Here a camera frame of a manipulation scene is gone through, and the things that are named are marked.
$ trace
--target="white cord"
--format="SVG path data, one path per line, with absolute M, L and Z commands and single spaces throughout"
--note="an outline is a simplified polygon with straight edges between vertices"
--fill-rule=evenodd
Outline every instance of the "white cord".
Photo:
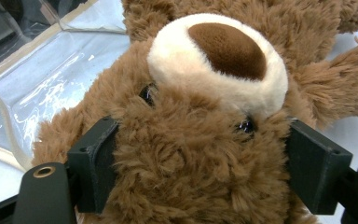
M 32 168 L 31 158 L 29 158 L 19 147 L 16 136 L 14 134 L 13 125 L 10 121 L 10 113 L 8 112 L 7 106 L 0 98 L 0 114 L 4 120 L 5 133 L 7 135 L 7 140 L 11 147 L 11 152 L 13 153 L 16 160 L 19 164 L 25 169 L 29 170 Z

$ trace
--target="teddy bear's body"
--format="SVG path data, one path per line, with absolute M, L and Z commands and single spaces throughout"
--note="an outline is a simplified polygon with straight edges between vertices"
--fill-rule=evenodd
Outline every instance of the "teddy bear's body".
M 129 50 L 103 71 L 78 106 L 43 123 L 40 142 L 35 143 L 35 165 L 65 162 L 71 145 L 98 119 L 111 115 L 119 121 L 114 153 L 116 186 L 104 212 L 86 215 L 84 221 L 315 223 L 316 218 L 308 215 L 287 185 L 287 118 L 297 117 L 316 127 L 358 116 L 358 47 L 332 62 L 323 61 L 336 34 L 358 29 L 358 1 L 124 0 L 123 7 L 132 42 Z M 266 50 L 280 55 L 278 61 L 285 67 L 281 80 L 285 81 L 278 85 L 277 92 L 281 92 L 277 94 L 282 94 L 284 101 L 279 97 L 271 101 L 278 107 L 267 113 L 260 108 L 269 105 L 247 106 L 247 100 L 231 106 L 230 99 L 237 94 L 226 97 L 227 91 L 219 92 L 222 89 L 205 81 L 197 88 L 198 77 L 170 82 L 166 70 L 159 70 L 163 63 L 154 55 L 161 54 L 153 52 L 161 52 L 155 51 L 159 40 L 164 40 L 161 29 L 199 13 L 223 15 L 260 33 L 271 46 L 260 47 L 267 64 L 271 63 Z M 241 29 L 236 27 L 234 33 Z M 192 40 L 197 36 L 190 35 Z M 200 46 L 200 41 L 190 42 Z M 172 57 L 180 54 L 172 50 L 171 56 L 162 59 L 166 64 L 175 64 Z M 174 69 L 180 74 L 186 62 L 178 67 Z M 216 67 L 212 70 L 206 73 L 231 77 Z M 267 72 L 259 79 L 244 76 L 233 80 L 250 85 L 268 78 Z M 151 99 L 140 97 L 143 90 Z M 272 97 L 257 94 L 262 100 L 268 98 L 266 102 Z M 241 123 L 247 125 L 245 130 L 238 130 Z

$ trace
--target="beige trim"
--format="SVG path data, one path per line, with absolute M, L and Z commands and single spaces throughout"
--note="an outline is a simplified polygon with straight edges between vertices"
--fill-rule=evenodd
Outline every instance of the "beige trim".
M 72 12 L 70 12 L 66 16 L 64 16 L 62 18 L 62 22 L 68 23 L 69 21 L 72 21 L 79 14 L 81 14 L 86 9 L 91 7 L 97 1 L 98 0 L 89 0 L 84 4 L 80 4 L 77 9 L 73 10 Z M 10 68 L 14 64 L 18 63 L 20 60 L 22 60 L 25 56 L 27 56 L 33 50 L 37 49 L 42 43 L 44 43 L 46 40 L 48 40 L 52 36 L 56 35 L 60 31 L 61 31 L 60 25 L 58 23 L 55 23 L 54 25 L 50 26 L 46 31 L 44 31 L 42 34 L 37 36 L 33 41 L 25 44 L 20 49 L 18 49 L 16 52 L 14 52 L 13 54 L 11 54 L 7 58 L 5 58 L 0 63 L 0 75 L 2 75 L 8 68 Z
M 13 153 L 9 152 L 6 149 L 0 147 L 0 161 L 22 171 L 25 172 L 24 168 L 19 165 L 16 158 L 14 157 Z

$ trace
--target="stuffed animal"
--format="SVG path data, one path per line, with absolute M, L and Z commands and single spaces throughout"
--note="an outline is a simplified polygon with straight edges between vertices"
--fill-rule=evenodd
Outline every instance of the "stuffed animal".
M 34 165 L 118 120 L 116 186 L 85 223 L 315 223 L 289 189 L 290 119 L 358 116 L 355 0 L 123 0 L 131 46 L 41 124 Z

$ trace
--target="teddy bear's arm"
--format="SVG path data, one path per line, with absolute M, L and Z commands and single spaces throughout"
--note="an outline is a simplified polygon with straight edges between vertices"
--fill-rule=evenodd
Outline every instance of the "teddy bear's arm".
M 358 116 L 358 47 L 294 73 L 301 93 L 310 101 L 319 126 Z
M 34 143 L 33 165 L 45 162 L 66 162 L 66 152 L 83 131 L 83 104 L 64 109 L 51 122 L 40 124 L 39 141 Z
M 343 0 L 340 13 L 341 23 L 338 30 L 341 33 L 355 32 L 358 30 L 358 1 Z
M 144 41 L 173 20 L 175 4 L 167 0 L 122 0 L 131 42 Z

